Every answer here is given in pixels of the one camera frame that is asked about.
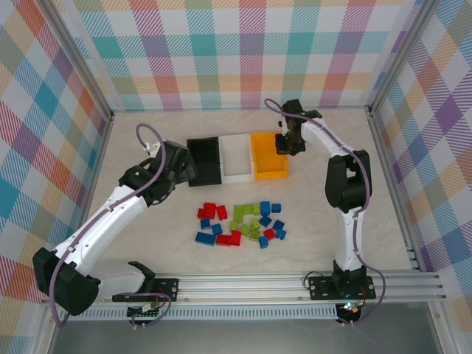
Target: cable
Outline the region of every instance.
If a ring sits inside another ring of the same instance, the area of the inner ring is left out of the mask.
[[[141,324],[141,328],[143,330],[146,329],[146,327],[150,327],[152,325],[155,325],[157,322],[159,322],[159,320],[164,317],[167,312],[169,312],[169,309],[170,309],[170,305],[172,304],[172,299],[170,298],[169,295],[167,294],[164,294],[164,293],[123,293],[121,294],[123,296],[157,296],[157,297],[163,297],[164,299],[166,299],[168,302],[169,302],[169,305],[167,305],[167,307],[165,308],[164,312],[162,312],[159,316],[157,316],[156,319],[154,319],[153,321],[149,322],[148,324]],[[138,325],[135,323],[134,319],[136,318],[137,315],[132,315],[131,317],[131,324],[133,325],[134,329],[136,329],[138,327]]]
[[[54,319],[54,322],[56,323],[56,325],[59,327],[59,328],[62,328],[67,320],[69,319],[70,317],[70,313],[67,313],[66,316],[64,317],[64,320],[61,321],[60,318],[59,318],[59,314],[58,314],[58,308],[56,307],[56,303],[55,303],[55,294],[54,294],[54,290],[55,290],[55,285],[56,285],[56,280],[58,278],[58,274],[59,274],[59,270],[60,270],[60,267],[62,267],[62,265],[64,264],[64,262],[66,261],[66,258],[70,255],[70,249],[74,249],[74,247],[80,242],[80,239],[87,233],[88,230],[90,230],[90,228],[99,220],[101,219],[102,216],[104,216],[106,213],[108,212],[112,212],[116,207],[118,207],[120,204],[126,202],[127,200],[129,200],[130,198],[134,197],[135,195],[138,195],[140,194],[143,190],[145,190],[146,188],[148,188],[152,183],[154,183],[156,181],[156,179],[159,177],[159,175],[161,174],[162,170],[164,169],[164,165],[165,165],[165,158],[166,158],[166,151],[165,151],[165,146],[164,146],[164,140],[161,138],[161,136],[159,135],[159,133],[156,131],[156,129],[154,129],[153,127],[151,127],[150,125],[148,124],[145,124],[145,123],[139,123],[137,126],[136,126],[136,136],[139,140],[139,143],[143,146],[143,147],[146,147],[146,144],[142,141],[141,139],[141,136],[139,135],[139,129],[141,127],[145,127],[147,129],[149,129],[152,133],[154,133],[154,135],[156,136],[156,138],[159,140],[159,143],[161,144],[161,151],[162,151],[162,159],[161,159],[161,164],[159,165],[159,168],[157,169],[156,171],[156,174],[152,177],[152,179],[150,179],[145,185],[143,185],[142,187],[140,187],[139,189],[135,190],[134,192],[128,194],[127,196],[123,197],[122,199],[116,201],[115,203],[113,203],[112,205],[109,206],[109,209],[104,209],[102,210],[95,218],[93,218],[89,223],[87,223],[82,231],[77,235],[77,237],[74,239],[74,241],[72,241],[71,245],[67,248],[67,250],[64,252],[63,256],[59,259],[59,262],[58,264],[55,266],[54,268],[54,271],[52,272],[52,276],[51,276],[51,282],[49,283],[49,304],[50,304],[50,307],[51,307],[51,312],[52,312],[52,318]]]
[[[272,107],[269,105],[269,103],[272,103],[274,104],[278,109]],[[364,203],[364,205],[357,211],[354,213],[354,231],[353,231],[353,245],[354,245],[354,252],[355,252],[355,255],[357,256],[359,262],[364,266],[366,267],[367,269],[369,269],[370,271],[374,271],[375,273],[377,273],[380,278],[382,279],[382,293],[377,301],[377,303],[375,304],[374,308],[366,315],[364,316],[362,319],[359,319],[358,320],[358,323],[360,321],[365,321],[366,319],[368,319],[369,317],[371,317],[371,315],[376,312],[376,310],[378,309],[378,307],[382,304],[382,301],[384,300],[384,297],[385,297],[385,292],[386,292],[386,280],[385,280],[385,276],[384,274],[379,271],[378,269],[376,268],[373,268],[371,267],[370,265],[368,265],[367,263],[365,263],[364,259],[362,258],[362,256],[359,254],[359,248],[358,248],[358,244],[357,244],[357,223],[358,223],[358,215],[363,212],[365,209],[367,209],[367,207],[369,206],[369,202],[370,202],[370,183],[369,183],[369,176],[367,175],[367,171],[366,171],[366,168],[364,166],[364,164],[362,163],[362,161],[358,158],[357,155],[354,154],[354,152],[352,152],[351,150],[347,149],[343,143],[341,143],[339,140],[337,140],[337,138],[333,135],[333,133],[331,133],[329,131],[328,128],[326,128],[325,126],[319,124],[316,120],[314,119],[309,119],[305,116],[302,116],[301,114],[292,114],[292,113],[285,113],[283,110],[282,110],[282,107],[280,107],[280,105],[275,102],[274,100],[270,99],[270,98],[266,98],[264,100],[264,104],[265,106],[270,109],[271,111],[275,112],[275,113],[278,113],[278,114],[281,114],[282,117],[293,117],[293,118],[299,118],[299,119],[303,119],[304,121],[310,123],[310,124],[313,124],[315,125],[317,128],[319,128],[320,130],[322,130],[336,145],[338,145],[338,147],[343,150],[345,153],[348,153],[349,155],[351,155],[354,160],[357,162],[357,164],[359,165],[359,167],[361,168],[361,172],[362,172],[362,178],[364,179],[364,183],[366,184],[366,201]]]
[[[303,286],[305,286],[307,288],[307,290],[310,290],[310,288],[307,286],[307,278],[310,274],[312,273],[317,273],[318,275],[321,275],[323,278],[325,277],[323,274],[321,274],[319,271],[310,271],[308,272],[307,275],[305,275],[305,278],[303,278]]]

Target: checkered wall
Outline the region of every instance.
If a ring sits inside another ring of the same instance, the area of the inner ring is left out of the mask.
[[[104,129],[33,0],[0,0],[0,353],[32,343],[32,256],[77,228]]]
[[[55,2],[109,102],[126,110],[258,108],[266,97],[365,105],[395,44],[389,36],[403,25],[397,16],[414,6],[414,0]],[[403,32],[412,18],[407,22]]]
[[[443,0],[378,123],[414,236],[472,353],[472,1]]]

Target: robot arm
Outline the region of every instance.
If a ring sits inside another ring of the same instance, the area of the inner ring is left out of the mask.
[[[356,235],[357,253],[361,255],[364,211],[360,210],[366,202],[366,184],[360,166],[347,151],[352,151],[365,167],[371,195],[369,154],[365,150],[355,151],[344,144],[327,128],[326,122],[317,110],[304,111],[298,100],[287,101],[282,106],[282,112],[302,115],[308,120],[313,120],[314,124],[307,122],[306,119],[284,116],[284,134],[276,135],[278,154],[295,156],[305,151],[307,142],[324,150],[329,156],[324,190],[328,202],[336,208],[340,226],[339,250],[333,262],[333,281],[341,295],[349,295],[352,291],[358,292],[358,286],[352,284],[358,284],[365,279],[367,271],[357,257],[353,235]]]
[[[71,237],[52,251],[40,249],[33,257],[38,287],[46,295],[49,295],[52,274],[59,259],[66,257],[58,272],[54,294],[55,301],[71,315],[82,313],[97,299],[122,293],[151,292],[154,276],[140,263],[130,262],[113,274],[97,274],[92,268],[105,248],[137,215],[163,202],[175,185],[196,177],[195,164],[186,147],[169,141],[164,146],[164,168],[149,187],[113,208],[117,201],[145,186],[155,176],[162,160],[159,146],[155,147],[158,150],[154,157],[125,172],[110,198]],[[79,242],[72,246],[84,230]]]

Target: blue block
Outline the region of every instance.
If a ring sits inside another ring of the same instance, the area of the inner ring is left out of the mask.
[[[262,216],[269,216],[271,213],[271,204],[268,201],[260,202],[260,214]]]
[[[259,237],[259,244],[261,249],[266,249],[268,247],[268,240],[266,236]]]
[[[280,240],[283,240],[286,235],[287,235],[287,232],[285,230],[277,229],[275,237],[279,238]]]
[[[263,216],[261,217],[261,219],[259,220],[259,223],[264,226],[264,227],[267,227],[270,225],[270,223],[272,222],[272,219],[270,219],[269,216]]]
[[[204,245],[214,246],[216,242],[216,236],[210,234],[204,234],[203,232],[197,232],[195,242],[203,243]]]
[[[221,228],[221,225],[219,223],[212,226],[212,231],[214,235],[219,235],[223,233],[223,229]]]
[[[209,225],[209,219],[200,219],[200,226],[202,230],[209,229],[211,227]]]
[[[280,204],[272,204],[272,212],[281,212],[282,211],[282,205]]]
[[[274,225],[272,226],[272,229],[274,230],[278,230],[278,229],[283,229],[283,226],[285,225],[285,223],[283,223],[282,221],[280,220],[275,220],[275,223]]]

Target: orange container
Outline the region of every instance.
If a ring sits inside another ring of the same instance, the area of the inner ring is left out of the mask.
[[[251,134],[254,179],[256,181],[288,177],[288,156],[277,155],[275,134],[280,134],[280,132],[267,131]]]

